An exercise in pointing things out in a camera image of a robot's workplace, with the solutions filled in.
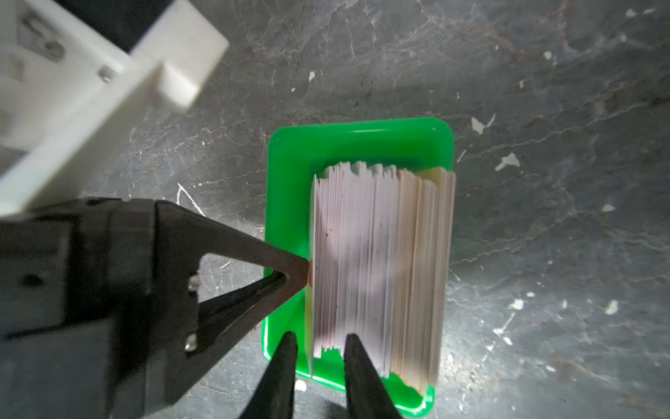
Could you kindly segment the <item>green plastic card tray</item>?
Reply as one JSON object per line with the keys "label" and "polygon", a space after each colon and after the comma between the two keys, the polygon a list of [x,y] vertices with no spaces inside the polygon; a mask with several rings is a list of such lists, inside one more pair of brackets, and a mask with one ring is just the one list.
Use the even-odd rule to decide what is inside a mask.
{"label": "green plastic card tray", "polygon": [[[265,240],[308,257],[312,179],[338,162],[381,163],[419,171],[453,168],[455,136],[433,117],[281,127],[270,138],[267,159]],[[344,362],[328,351],[310,365],[305,348],[305,292],[261,323],[261,349],[271,360],[287,332],[298,339],[298,378],[345,390]]]}

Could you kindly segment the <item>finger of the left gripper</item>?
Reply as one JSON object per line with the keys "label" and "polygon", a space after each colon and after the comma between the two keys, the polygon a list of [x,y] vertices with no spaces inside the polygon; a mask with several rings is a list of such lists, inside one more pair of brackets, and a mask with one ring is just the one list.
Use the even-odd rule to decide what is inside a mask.
{"label": "finger of the left gripper", "polygon": [[[173,405],[256,324],[306,287],[309,263],[177,204],[159,201],[155,209],[146,403]],[[207,254],[258,265],[270,274],[200,302],[191,280]]]}

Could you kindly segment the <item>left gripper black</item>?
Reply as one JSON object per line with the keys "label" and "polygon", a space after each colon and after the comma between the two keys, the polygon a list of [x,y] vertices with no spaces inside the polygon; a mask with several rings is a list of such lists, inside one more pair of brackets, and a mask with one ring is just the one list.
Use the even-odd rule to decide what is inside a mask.
{"label": "left gripper black", "polygon": [[2,220],[2,417],[146,414],[155,225],[107,198]]}

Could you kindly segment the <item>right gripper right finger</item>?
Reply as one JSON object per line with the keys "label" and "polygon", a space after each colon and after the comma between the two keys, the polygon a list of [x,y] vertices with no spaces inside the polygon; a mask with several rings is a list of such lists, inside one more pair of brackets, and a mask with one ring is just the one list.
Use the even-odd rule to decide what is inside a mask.
{"label": "right gripper right finger", "polygon": [[362,341],[355,333],[347,335],[345,340],[344,369],[348,418],[401,419]]}

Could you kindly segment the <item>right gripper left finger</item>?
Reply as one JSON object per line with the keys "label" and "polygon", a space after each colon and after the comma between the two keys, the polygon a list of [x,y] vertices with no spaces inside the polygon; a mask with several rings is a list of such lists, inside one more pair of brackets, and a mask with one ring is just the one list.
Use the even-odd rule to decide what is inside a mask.
{"label": "right gripper left finger", "polygon": [[297,359],[297,337],[287,332],[240,418],[293,418]]}

